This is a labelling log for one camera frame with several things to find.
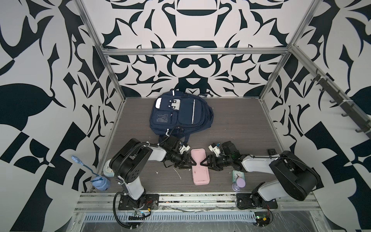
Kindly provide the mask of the aluminium frame rail base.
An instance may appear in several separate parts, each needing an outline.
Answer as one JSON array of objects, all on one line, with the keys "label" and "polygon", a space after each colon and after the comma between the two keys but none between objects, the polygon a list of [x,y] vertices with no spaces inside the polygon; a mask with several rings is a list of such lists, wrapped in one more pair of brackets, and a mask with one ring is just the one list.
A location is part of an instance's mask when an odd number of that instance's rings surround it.
[{"label": "aluminium frame rail base", "polygon": [[[277,200],[277,209],[237,208],[234,192],[163,192],[158,209],[143,220],[130,220],[133,210],[113,212],[113,193],[83,193],[67,227],[69,232],[329,232],[331,227],[315,196],[303,202]],[[273,213],[267,227],[255,226],[257,212]]]}]

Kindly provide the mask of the round mint alarm clock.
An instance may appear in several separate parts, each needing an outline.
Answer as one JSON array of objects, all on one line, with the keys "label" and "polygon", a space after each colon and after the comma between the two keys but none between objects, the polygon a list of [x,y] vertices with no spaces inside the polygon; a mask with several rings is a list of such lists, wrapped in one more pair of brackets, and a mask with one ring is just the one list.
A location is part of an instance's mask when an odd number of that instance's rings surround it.
[{"label": "round mint alarm clock", "polygon": [[111,162],[111,159],[107,160],[103,166],[103,174],[107,178],[113,178],[115,176],[114,171],[109,166],[110,162]]}]

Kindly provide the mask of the navy blue school backpack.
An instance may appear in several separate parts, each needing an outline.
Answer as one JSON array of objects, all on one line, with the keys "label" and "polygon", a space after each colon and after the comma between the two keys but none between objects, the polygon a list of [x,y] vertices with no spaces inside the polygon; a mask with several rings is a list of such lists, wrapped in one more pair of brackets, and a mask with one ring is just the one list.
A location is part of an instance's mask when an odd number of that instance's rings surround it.
[{"label": "navy blue school backpack", "polygon": [[200,96],[170,90],[154,102],[149,125],[159,136],[174,136],[187,143],[194,133],[211,127],[212,107]]}]

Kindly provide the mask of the small green square clock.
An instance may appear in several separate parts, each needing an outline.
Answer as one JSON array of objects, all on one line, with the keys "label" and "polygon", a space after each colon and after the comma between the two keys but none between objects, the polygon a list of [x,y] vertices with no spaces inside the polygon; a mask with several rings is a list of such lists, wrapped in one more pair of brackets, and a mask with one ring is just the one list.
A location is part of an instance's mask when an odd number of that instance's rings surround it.
[{"label": "small green square clock", "polygon": [[244,172],[233,170],[232,171],[232,182],[233,183],[237,182],[238,178],[245,180]]}]

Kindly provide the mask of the black wall hook rack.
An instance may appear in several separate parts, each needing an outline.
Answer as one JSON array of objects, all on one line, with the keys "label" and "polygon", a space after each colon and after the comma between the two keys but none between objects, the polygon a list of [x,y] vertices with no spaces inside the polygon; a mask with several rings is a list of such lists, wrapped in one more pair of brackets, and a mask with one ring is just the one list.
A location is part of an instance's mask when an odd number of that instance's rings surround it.
[{"label": "black wall hook rack", "polygon": [[340,89],[330,77],[324,75],[316,68],[316,77],[311,82],[317,82],[321,93],[327,93],[331,104],[341,107],[342,117],[349,117],[358,126],[357,133],[364,133],[371,138],[371,118],[352,100],[343,90]]}]

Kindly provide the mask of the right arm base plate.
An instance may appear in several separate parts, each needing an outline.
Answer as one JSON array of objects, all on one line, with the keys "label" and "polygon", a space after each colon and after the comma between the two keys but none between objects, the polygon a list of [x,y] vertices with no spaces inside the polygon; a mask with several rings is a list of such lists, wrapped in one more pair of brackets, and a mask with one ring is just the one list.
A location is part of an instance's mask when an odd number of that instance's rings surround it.
[{"label": "right arm base plate", "polygon": [[278,204],[275,199],[265,201],[257,193],[237,193],[237,208],[240,210],[247,209],[277,209]]}]

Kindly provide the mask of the purple cylindrical container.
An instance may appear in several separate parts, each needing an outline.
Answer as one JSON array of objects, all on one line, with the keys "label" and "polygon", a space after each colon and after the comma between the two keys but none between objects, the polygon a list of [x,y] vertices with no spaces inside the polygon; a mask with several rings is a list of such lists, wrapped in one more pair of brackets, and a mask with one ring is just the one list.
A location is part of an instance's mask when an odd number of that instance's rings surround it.
[{"label": "purple cylindrical container", "polygon": [[243,178],[241,178],[241,177],[238,177],[238,178],[236,179],[236,181],[233,182],[233,184],[232,184],[232,189],[233,189],[235,192],[238,192],[238,191],[240,191],[242,188],[244,188],[245,185],[246,185],[245,180],[244,180]]}]

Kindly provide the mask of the black remote control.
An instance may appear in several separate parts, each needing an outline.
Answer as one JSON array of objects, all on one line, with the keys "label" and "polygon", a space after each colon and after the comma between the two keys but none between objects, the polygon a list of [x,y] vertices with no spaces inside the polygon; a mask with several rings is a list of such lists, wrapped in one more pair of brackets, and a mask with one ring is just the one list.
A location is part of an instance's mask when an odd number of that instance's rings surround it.
[{"label": "black remote control", "polygon": [[269,156],[277,155],[277,152],[274,148],[267,149],[267,153],[268,153]]}]

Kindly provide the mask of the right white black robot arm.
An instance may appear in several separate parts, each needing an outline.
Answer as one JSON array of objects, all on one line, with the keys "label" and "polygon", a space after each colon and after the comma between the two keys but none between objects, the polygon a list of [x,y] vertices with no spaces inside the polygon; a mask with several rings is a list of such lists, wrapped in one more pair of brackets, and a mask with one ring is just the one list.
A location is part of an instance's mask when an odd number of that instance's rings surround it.
[{"label": "right white black robot arm", "polygon": [[253,196],[265,202],[287,196],[303,201],[321,183],[319,174],[290,151],[277,154],[275,149],[270,149],[267,156],[242,154],[231,141],[219,146],[212,144],[209,149],[213,154],[200,163],[209,169],[222,171],[231,166],[243,173],[274,175],[275,181],[261,183],[252,192]]}]

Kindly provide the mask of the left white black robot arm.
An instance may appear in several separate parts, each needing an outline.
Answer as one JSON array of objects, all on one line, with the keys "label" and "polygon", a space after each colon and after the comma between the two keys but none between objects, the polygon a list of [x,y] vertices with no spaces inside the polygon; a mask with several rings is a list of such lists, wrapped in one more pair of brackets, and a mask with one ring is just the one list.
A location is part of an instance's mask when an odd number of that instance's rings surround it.
[{"label": "left white black robot arm", "polygon": [[163,136],[160,143],[151,144],[130,139],[122,149],[110,160],[109,168],[114,178],[128,192],[132,200],[138,200],[145,194],[140,181],[140,173],[148,161],[171,161],[180,169],[192,168],[197,165],[188,153],[190,147],[175,136]]}]

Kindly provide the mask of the pink pencil case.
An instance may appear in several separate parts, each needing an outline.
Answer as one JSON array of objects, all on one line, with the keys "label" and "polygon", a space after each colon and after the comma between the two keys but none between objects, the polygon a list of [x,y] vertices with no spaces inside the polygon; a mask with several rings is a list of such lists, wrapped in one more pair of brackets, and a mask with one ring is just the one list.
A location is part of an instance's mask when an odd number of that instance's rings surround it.
[{"label": "pink pencil case", "polygon": [[205,149],[192,149],[191,157],[196,162],[196,165],[192,166],[192,178],[194,185],[208,185],[210,183],[209,170],[207,167],[201,165],[202,161],[206,159]]}]

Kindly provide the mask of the small green circuit board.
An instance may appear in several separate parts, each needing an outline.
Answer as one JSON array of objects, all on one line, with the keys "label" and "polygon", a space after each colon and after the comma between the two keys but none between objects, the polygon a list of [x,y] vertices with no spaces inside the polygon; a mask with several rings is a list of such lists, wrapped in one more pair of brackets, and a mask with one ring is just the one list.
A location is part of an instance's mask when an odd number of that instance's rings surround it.
[{"label": "small green circuit board", "polygon": [[267,211],[266,213],[257,212],[255,216],[256,216],[256,222],[253,224],[261,228],[264,228],[270,225],[274,219],[273,213],[270,211]]}]

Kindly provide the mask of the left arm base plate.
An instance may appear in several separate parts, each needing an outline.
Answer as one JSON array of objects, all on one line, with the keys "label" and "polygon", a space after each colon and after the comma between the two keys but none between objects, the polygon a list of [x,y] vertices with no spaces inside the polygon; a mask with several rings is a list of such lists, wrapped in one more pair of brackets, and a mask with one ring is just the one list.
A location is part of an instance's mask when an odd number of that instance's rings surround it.
[{"label": "left arm base plate", "polygon": [[158,209],[159,194],[143,194],[138,200],[133,200],[128,195],[121,195],[119,210],[146,210],[148,208]]}]

